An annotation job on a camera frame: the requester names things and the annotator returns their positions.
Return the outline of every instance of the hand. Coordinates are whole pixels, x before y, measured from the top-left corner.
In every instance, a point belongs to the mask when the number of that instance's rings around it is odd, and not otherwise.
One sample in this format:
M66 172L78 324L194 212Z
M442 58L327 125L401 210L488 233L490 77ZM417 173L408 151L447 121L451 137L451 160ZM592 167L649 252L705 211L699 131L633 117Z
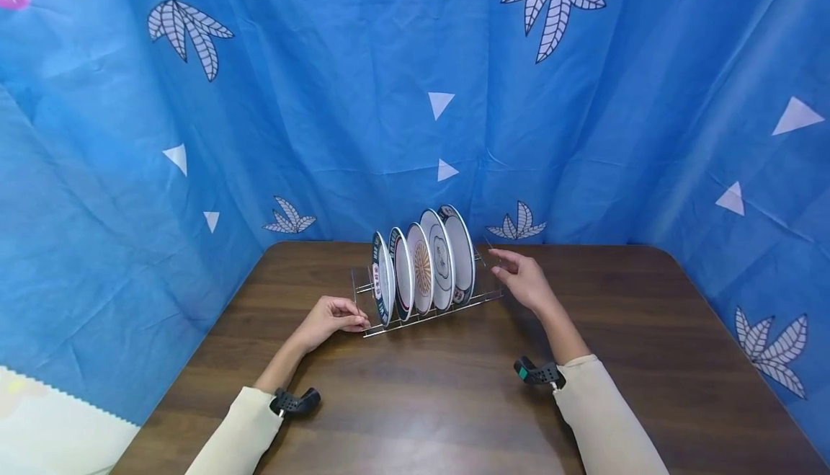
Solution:
M561 306L550 289L545 273L534 259L507 250L491 249L490 253L501 259L499 266L492 268L493 274L521 305L528 307L536 316L550 307Z
M310 353L336 331L361 332L368 328L368 316L348 298L321 296L317 304L291 334L291 342Z

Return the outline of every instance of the blue backdrop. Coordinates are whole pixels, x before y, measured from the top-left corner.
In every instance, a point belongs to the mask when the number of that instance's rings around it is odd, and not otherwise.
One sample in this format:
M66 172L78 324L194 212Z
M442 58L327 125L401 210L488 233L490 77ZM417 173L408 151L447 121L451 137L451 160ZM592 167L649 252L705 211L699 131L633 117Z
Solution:
M269 245L453 203L671 252L830 457L830 0L0 0L0 31L0 364L141 424Z

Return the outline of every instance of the plate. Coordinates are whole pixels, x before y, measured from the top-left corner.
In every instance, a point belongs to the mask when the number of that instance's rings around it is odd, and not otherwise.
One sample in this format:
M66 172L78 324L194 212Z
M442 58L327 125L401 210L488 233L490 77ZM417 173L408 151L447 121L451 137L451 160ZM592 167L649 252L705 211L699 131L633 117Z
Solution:
M435 277L435 293L432 301L444 311L452 303L455 290L455 259L452 244L447 239L447 230L435 210L427 208L421 214L421 228L427 235L427 245L432 252L432 274Z
M372 287L375 294L375 304L378 306L378 316L383 327L392 320L392 300L394 299L394 273L386 243L379 231L372 238Z
M432 252L427 246L427 235L418 223L409 225L406 244L415 272L415 309L424 314L432 305L432 291L435 278L432 276Z
M476 252L472 247L470 232L459 214L451 204L438 209L438 216L447 231L447 242L452 247L455 264L455 290L452 303L464 306L470 301L472 290L476 286Z
M409 245L406 245L403 231L398 227L392 228L392 234L389 234L389 257L392 258L395 283L398 284L398 292L395 294L398 318L408 321L413 314L415 271L409 256Z

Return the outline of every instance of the white triangle print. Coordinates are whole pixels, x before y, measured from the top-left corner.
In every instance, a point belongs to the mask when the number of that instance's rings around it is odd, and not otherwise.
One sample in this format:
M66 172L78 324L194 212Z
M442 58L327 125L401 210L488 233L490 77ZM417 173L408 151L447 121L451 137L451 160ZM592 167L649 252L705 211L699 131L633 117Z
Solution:
M448 178L452 178L458 174L458 170L455 170L453 165L448 164L441 158L438 158L438 181L443 181Z
M167 151L162 151L165 156L170 158L170 161L175 163L177 167L182 170L187 176L187 152L184 149L184 143L179 147L168 148Z
M210 233L213 234L213 230L216 230L216 223L219 222L219 212L204 212L204 214L207 227L210 229Z
M823 121L824 116L810 109L809 105L804 104L801 100L791 97L787 109L783 111L779 123L775 126L773 136L782 135Z
M435 116L435 120L438 120L441 117L441 114L444 112L444 109L447 109L447 106L455 98L454 93L432 93L429 94L429 103L432 104L432 116Z
M736 181L734 185L729 187L728 190L724 192L724 195L722 195L719 200L715 201L715 204L719 207L731 210L738 215L743 215L744 198L741 195L741 184Z

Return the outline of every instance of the wooden table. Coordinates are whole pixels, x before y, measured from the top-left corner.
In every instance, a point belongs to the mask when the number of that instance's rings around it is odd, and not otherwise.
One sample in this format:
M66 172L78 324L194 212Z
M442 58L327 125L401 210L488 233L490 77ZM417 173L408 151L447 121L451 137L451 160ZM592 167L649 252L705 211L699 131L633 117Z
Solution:
M669 255L513 249L545 268L673 474L830 473ZM367 244L268 250L113 475L183 474L240 387L320 295L351 295L349 269L368 257ZM515 375L520 355L550 359L541 327L513 300L378 337L335 335L290 387L316 387L323 404L285 422L258 473L582 474L550 389Z

